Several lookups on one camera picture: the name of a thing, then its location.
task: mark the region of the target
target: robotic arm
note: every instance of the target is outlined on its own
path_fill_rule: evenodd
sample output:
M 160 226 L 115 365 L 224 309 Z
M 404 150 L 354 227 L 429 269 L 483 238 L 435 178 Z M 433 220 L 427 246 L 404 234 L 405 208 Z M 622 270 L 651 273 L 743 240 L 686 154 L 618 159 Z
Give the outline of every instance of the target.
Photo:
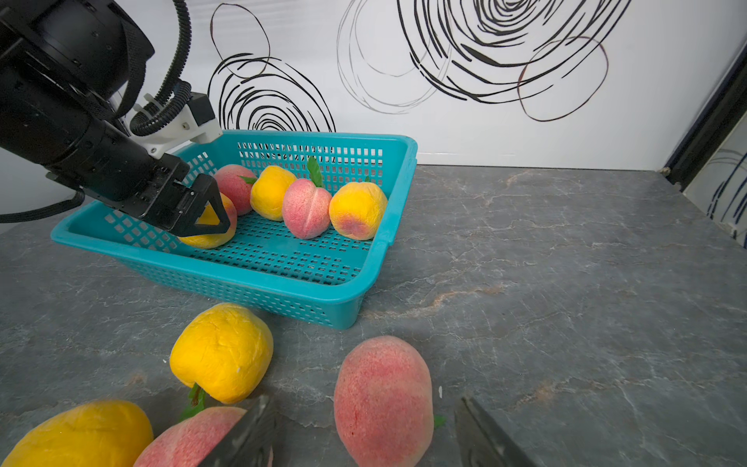
M 154 50 L 122 8 L 112 0 L 0 0 L 0 146 L 78 192 L 48 208 L 0 215 L 0 223 L 57 214 L 85 193 L 180 237 L 228 230 L 215 180 L 200 174 L 184 185 L 189 165 L 164 152 L 222 134 L 208 97 L 179 79 L 191 32 L 184 0 L 173 1 L 179 45 L 161 90 L 136 107 L 130 129 L 138 143 L 120 118 L 133 108 Z M 109 100 L 125 82 L 113 110 Z M 220 223 L 195 224 L 208 202 Z

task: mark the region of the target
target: green leaf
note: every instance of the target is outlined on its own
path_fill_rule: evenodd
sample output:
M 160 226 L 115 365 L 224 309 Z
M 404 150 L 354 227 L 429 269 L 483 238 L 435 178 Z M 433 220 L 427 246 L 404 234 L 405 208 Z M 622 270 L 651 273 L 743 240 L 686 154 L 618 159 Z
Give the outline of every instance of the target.
M 201 411 L 205 410 L 205 390 L 199 387 L 199 384 L 194 383 L 192 389 L 189 391 L 189 406 L 182 412 L 179 417 L 179 421 L 184 421 L 187 418 L 194 417 Z
M 438 427 L 443 427 L 446 425 L 446 417 L 443 415 L 434 415 L 433 416 L 433 429 L 435 430 Z
M 314 182 L 314 185 L 319 188 L 324 188 L 324 178 L 322 177 L 322 170 L 319 168 L 317 158 L 313 155 L 309 156 L 306 166 L 309 168 L 309 175 L 311 176 L 311 181 Z

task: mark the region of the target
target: black scribble lines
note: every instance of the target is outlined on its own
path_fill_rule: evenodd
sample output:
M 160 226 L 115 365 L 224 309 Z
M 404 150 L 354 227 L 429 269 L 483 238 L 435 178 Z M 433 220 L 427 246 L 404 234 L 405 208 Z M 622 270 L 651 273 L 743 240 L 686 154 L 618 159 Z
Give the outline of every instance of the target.
M 721 149 L 708 161 L 713 164 L 734 165 L 728 177 L 722 181 L 711 197 L 706 215 L 728 228 L 731 237 L 747 248 L 747 154 L 730 149 Z
M 631 0 L 398 0 L 412 68 L 386 72 L 362 47 L 379 2 L 352 0 L 338 29 L 338 71 L 348 93 L 371 110 L 402 114 L 435 91 L 483 104 L 520 102 L 547 122 L 583 107 L 609 69 L 603 41 Z
M 252 44 L 246 38 L 229 35 L 219 46 L 216 24 L 220 8 L 231 8 L 224 22 L 240 27 L 256 24 L 267 39 L 267 53 L 236 52 Z M 270 40 L 259 19 L 237 4 L 219 4 L 210 21 L 210 35 L 221 58 L 210 78 L 208 95 L 217 96 L 218 122 L 223 129 L 287 132 L 334 132 L 332 118 L 319 89 L 299 70 L 270 56 Z

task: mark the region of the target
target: gray marble countertop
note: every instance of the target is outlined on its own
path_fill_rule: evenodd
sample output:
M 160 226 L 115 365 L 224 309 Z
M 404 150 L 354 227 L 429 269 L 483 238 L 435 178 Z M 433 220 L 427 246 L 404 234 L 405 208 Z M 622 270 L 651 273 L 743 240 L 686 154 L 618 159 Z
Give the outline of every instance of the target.
M 214 304 L 53 244 L 60 217 L 0 235 L 0 458 L 77 404 L 125 398 L 156 433 L 185 388 L 167 360 Z M 423 466 L 459 464 L 469 393 L 541 466 L 747 465 L 747 251 L 661 175 L 419 167 L 356 324 L 260 314 L 275 355 L 277 466 L 353 466 L 335 432 L 340 364 L 399 336 L 430 367 Z M 441 387 L 443 398 L 438 397 Z

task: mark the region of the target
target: artificial peach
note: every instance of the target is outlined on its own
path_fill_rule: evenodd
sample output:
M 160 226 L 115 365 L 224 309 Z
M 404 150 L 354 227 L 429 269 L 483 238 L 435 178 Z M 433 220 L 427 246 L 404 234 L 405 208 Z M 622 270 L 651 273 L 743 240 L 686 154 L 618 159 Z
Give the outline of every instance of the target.
M 221 167 L 213 178 L 218 182 L 218 190 L 225 194 L 236 206 L 236 214 L 243 216 L 252 210 L 252 186 L 246 179 L 256 179 L 257 175 L 242 165 Z
M 282 219 L 293 235 L 303 240 L 322 235 L 329 228 L 329 201 L 332 195 L 308 179 L 298 179 L 282 201 Z
M 236 208 L 231 199 L 225 194 L 220 194 L 220 200 L 223 202 L 223 207 L 231 221 L 231 226 L 229 227 L 228 232 L 222 234 L 177 237 L 183 244 L 203 250 L 210 250 L 211 248 L 219 247 L 233 238 L 236 234 L 236 223 L 238 222 Z M 220 219 L 218 219 L 218 214 L 215 214 L 215 209 L 213 209 L 213 206 L 210 203 L 208 203 L 202 215 L 197 219 L 197 222 L 195 222 L 195 224 L 207 224 L 209 226 L 216 226 L 218 223 L 220 223 Z
M 345 357 L 335 425 L 359 467 L 413 467 L 433 437 L 430 372 L 410 344 L 385 335 Z
M 266 167 L 252 186 L 252 208 L 265 219 L 280 222 L 283 197 L 295 181 L 296 176 L 282 167 Z
M 211 407 L 164 431 L 133 467 L 197 467 L 247 411 Z
M 143 410 L 126 400 L 97 400 L 62 412 L 26 433 L 3 467 L 132 467 L 153 441 Z
M 329 219 L 343 237 L 370 240 L 379 229 L 386 205 L 386 196 L 376 184 L 351 182 L 329 202 Z

